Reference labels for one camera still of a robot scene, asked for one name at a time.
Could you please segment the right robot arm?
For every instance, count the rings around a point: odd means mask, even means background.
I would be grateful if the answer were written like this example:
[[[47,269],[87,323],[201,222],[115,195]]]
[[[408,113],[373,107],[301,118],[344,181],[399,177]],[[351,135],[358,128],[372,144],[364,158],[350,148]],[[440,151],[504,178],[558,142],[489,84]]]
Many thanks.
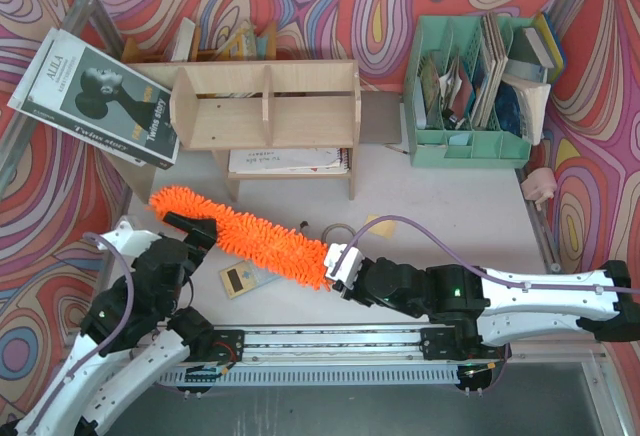
[[[458,264],[417,269],[358,255],[326,277],[345,300],[452,329],[451,356],[458,360],[563,331],[587,332],[601,342],[639,338],[639,304],[619,260],[581,274],[519,275]]]

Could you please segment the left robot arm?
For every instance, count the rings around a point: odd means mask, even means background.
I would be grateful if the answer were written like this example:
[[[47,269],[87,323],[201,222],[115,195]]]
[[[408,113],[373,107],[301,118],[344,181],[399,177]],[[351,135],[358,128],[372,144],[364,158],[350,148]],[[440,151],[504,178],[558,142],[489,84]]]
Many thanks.
[[[208,354],[213,325],[178,300],[217,242],[216,222],[174,212],[163,220],[185,239],[135,230],[127,220],[109,233],[85,234],[123,274],[95,297],[44,395],[26,416],[3,424],[2,434],[102,435],[160,374]]]

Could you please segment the orange microfiber duster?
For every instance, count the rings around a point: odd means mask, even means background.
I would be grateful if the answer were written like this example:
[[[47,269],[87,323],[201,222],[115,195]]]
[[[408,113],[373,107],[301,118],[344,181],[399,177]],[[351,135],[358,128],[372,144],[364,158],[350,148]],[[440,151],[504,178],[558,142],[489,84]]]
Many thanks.
[[[188,187],[170,186],[150,196],[149,205],[159,219],[172,212],[217,225],[217,246],[228,254],[315,290],[329,290],[324,259],[328,245],[303,234],[215,203]]]

